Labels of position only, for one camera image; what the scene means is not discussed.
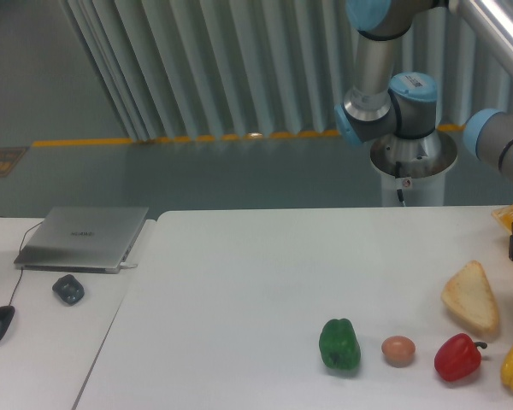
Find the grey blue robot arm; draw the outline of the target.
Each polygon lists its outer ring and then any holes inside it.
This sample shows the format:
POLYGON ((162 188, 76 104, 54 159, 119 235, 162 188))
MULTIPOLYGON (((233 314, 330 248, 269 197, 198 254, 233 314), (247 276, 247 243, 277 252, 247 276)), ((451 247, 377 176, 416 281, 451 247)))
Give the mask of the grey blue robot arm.
MULTIPOLYGON (((371 143, 387 207, 442 205, 454 141, 436 127, 438 87, 424 73, 394 73, 394 54, 414 18, 438 1, 349 1, 359 40, 355 78, 335 108, 338 130, 352 144, 371 143)), ((463 132, 467 150, 513 183, 513 114, 484 109, 463 132)), ((513 223, 509 257, 513 261, 513 223)))

